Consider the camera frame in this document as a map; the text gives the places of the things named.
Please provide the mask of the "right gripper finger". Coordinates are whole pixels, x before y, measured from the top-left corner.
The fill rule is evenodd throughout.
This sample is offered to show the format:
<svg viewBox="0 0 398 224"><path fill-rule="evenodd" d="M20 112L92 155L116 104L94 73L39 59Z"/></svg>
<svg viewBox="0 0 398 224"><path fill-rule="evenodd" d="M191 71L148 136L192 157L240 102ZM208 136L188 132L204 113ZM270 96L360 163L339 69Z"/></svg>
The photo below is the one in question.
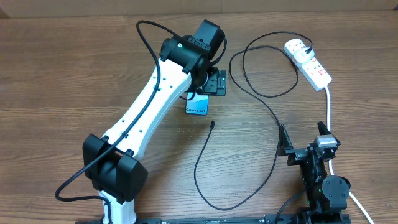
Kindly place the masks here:
<svg viewBox="0 0 398 224"><path fill-rule="evenodd" d="M289 138L287 130L283 124L279 128L279 155L286 156L292 153L294 149L292 142Z"/></svg>
<svg viewBox="0 0 398 224"><path fill-rule="evenodd" d="M323 121L318 122L317 126L318 126L319 134L321 136L330 135L331 134L331 132L328 130L327 126L323 123Z"/></svg>

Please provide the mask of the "blue Samsung Galaxy smartphone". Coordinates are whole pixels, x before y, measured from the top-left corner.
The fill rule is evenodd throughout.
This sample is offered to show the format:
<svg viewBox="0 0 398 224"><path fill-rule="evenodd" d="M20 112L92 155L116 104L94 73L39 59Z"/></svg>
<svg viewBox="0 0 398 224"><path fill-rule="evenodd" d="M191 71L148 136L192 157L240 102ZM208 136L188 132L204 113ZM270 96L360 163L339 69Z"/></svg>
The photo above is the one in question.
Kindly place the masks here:
<svg viewBox="0 0 398 224"><path fill-rule="evenodd" d="M187 93L185 112L189 115L206 116L208 114L209 96Z"/></svg>

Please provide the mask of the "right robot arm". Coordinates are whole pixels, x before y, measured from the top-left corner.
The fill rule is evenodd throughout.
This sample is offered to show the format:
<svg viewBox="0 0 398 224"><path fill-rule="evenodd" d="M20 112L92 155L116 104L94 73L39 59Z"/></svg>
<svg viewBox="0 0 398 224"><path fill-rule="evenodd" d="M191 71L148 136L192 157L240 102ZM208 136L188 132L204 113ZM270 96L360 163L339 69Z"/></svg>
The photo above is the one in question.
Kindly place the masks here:
<svg viewBox="0 0 398 224"><path fill-rule="evenodd" d="M323 122L317 123L319 135L306 148L295 149L284 125L280 126L279 155L287 157L289 166L299 166L304 189L286 201L278 211L276 223L350 223L347 198L351 183L348 179L327 174L325 162L335 157L340 141L327 130ZM293 200L305 194L307 207L282 218L280 214Z"/></svg>

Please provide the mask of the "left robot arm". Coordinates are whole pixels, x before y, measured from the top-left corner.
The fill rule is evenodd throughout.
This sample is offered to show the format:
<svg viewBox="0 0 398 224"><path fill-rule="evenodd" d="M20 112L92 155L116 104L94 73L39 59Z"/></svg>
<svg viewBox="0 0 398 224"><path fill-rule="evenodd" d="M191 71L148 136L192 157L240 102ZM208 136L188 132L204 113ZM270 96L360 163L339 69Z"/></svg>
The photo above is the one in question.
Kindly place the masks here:
<svg viewBox="0 0 398 224"><path fill-rule="evenodd" d="M135 223L134 200L148 177L141 164L153 133L170 107L187 93L189 103L200 96L225 96L226 71L218 70L215 53L226 47L220 26L204 20L193 35L173 34L154 57L155 69L126 113L101 137L84 141L85 175L99 192L104 215L100 223Z"/></svg>

